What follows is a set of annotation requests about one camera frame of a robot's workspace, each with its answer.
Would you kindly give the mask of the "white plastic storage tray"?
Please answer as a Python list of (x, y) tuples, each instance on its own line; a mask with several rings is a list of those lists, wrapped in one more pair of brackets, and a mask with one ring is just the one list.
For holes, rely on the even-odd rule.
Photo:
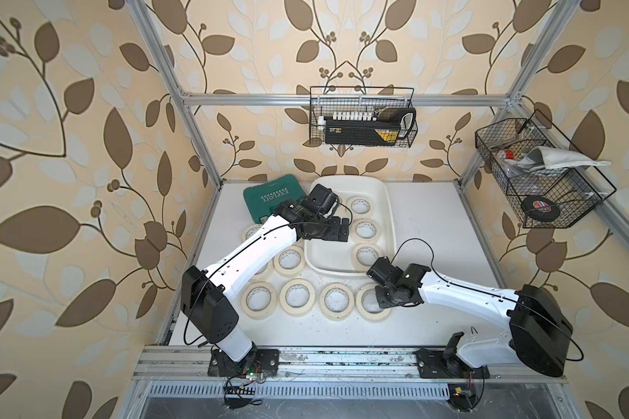
[[(332, 189), (340, 197), (342, 204), (335, 215), (349, 218), (350, 225), (363, 218), (353, 216), (346, 206), (348, 200), (355, 196), (371, 199), (375, 204), (375, 211), (370, 219), (382, 229), (382, 236), (375, 245), (383, 256), (391, 256), (398, 249), (389, 191), (383, 182), (366, 176), (327, 176), (314, 181), (309, 190), (318, 184)], [(362, 273), (355, 272), (351, 263), (351, 253), (357, 245), (350, 235), (347, 243), (312, 240), (305, 244), (305, 259), (313, 270), (322, 275), (360, 276)]]

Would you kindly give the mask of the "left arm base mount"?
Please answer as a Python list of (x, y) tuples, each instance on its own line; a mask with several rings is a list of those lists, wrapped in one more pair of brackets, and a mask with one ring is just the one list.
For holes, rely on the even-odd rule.
[(280, 351), (253, 347), (240, 361), (233, 361), (226, 353), (214, 347), (207, 375), (211, 377), (275, 377), (280, 364)]

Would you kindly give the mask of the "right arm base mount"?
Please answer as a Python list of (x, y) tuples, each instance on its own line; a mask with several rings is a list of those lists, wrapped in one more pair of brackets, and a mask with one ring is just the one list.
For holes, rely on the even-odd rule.
[(420, 348), (415, 352), (419, 377), (422, 379), (489, 379), (487, 367), (471, 368), (461, 361), (454, 349)]

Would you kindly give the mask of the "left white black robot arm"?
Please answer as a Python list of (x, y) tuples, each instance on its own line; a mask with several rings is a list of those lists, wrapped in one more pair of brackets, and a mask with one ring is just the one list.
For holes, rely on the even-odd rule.
[(347, 242), (350, 220), (335, 214), (341, 203), (333, 190), (316, 185), (309, 195), (278, 204), (255, 234), (218, 262), (189, 267), (180, 296), (187, 323), (230, 361), (250, 362), (255, 344), (240, 328), (232, 301), (261, 267), (297, 241)]

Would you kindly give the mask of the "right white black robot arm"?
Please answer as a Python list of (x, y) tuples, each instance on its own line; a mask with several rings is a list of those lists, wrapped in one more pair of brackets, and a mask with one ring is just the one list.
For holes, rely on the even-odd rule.
[(431, 267), (401, 269), (378, 258), (366, 275), (376, 284), (382, 309), (422, 304), (450, 307), (498, 326), (499, 333), (455, 333), (454, 358), (468, 368), (522, 363), (549, 377), (564, 374), (573, 327), (556, 300), (542, 288), (520, 290), (480, 286), (447, 277)]

